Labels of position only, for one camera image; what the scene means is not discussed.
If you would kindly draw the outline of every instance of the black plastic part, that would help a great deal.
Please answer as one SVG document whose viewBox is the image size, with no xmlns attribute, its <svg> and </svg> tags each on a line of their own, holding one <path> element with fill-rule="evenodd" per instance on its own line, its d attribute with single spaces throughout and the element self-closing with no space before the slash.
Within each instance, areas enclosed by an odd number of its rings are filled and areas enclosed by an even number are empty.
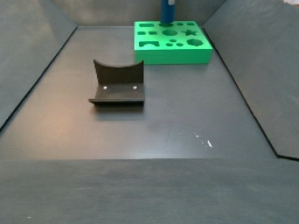
<svg viewBox="0 0 299 224">
<path fill-rule="evenodd" d="M 143 104 L 144 62 L 130 66 L 108 66 L 93 60 L 97 73 L 97 92 L 93 104 Z"/>
</svg>

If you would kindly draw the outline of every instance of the gray enclosure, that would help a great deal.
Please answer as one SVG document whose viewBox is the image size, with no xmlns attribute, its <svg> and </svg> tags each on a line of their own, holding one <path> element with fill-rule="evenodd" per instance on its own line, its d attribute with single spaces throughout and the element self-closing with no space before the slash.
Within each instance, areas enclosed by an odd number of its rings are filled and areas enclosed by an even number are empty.
<svg viewBox="0 0 299 224">
<path fill-rule="evenodd" d="M 299 10 L 229 0 L 204 25 L 279 155 L 299 158 Z"/>
<path fill-rule="evenodd" d="M 0 1 L 0 129 L 74 28 L 48 0 Z"/>
<path fill-rule="evenodd" d="M 0 0 L 0 223 L 297 222 L 299 164 L 267 138 L 299 158 L 299 10 L 176 1 L 211 63 L 145 66 L 144 106 L 97 108 L 92 61 L 133 63 L 160 1 Z"/>
<path fill-rule="evenodd" d="M 160 19 L 160 0 L 52 0 L 78 25 L 133 25 Z M 176 1 L 176 20 L 208 20 L 225 0 Z"/>
</svg>

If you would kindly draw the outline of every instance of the star-shaped hole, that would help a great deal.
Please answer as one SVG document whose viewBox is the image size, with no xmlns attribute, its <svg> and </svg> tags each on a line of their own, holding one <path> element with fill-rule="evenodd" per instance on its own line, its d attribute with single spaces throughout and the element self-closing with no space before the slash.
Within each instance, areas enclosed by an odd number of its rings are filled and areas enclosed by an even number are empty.
<svg viewBox="0 0 299 224">
<path fill-rule="evenodd" d="M 191 30 L 187 30 L 187 31 L 183 31 L 185 33 L 185 36 L 196 36 L 196 31 L 191 31 Z"/>
</svg>

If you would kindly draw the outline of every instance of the circular hole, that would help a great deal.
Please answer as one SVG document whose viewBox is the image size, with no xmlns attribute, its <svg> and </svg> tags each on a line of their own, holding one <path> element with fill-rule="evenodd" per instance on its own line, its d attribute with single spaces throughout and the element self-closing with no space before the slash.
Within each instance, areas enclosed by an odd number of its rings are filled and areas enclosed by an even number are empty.
<svg viewBox="0 0 299 224">
<path fill-rule="evenodd" d="M 177 31 L 173 31 L 173 30 L 163 31 L 163 35 L 165 35 L 165 36 L 175 36 L 176 34 L 177 34 Z"/>
</svg>

